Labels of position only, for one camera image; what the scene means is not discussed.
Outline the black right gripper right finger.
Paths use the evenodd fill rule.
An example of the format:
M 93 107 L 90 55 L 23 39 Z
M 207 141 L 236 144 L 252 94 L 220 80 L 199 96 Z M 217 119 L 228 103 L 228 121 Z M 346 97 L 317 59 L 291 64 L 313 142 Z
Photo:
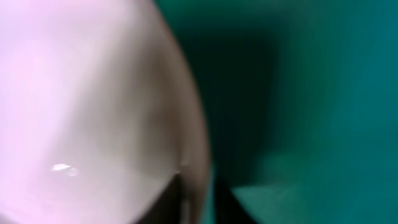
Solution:
M 216 224 L 257 224 L 220 177 L 215 179 L 214 203 Z

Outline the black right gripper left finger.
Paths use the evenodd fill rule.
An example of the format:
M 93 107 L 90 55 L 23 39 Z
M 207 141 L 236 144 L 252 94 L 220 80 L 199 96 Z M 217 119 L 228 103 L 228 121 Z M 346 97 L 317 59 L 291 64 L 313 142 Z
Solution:
M 146 213 L 135 224 L 179 224 L 182 203 L 182 180 L 175 174 Z

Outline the grey bowl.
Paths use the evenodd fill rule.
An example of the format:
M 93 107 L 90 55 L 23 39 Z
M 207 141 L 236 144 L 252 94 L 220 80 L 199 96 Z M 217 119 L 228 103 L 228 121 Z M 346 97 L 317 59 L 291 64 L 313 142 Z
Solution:
M 210 177 L 193 75 L 154 1 L 1 2 L 1 222 L 135 223 Z

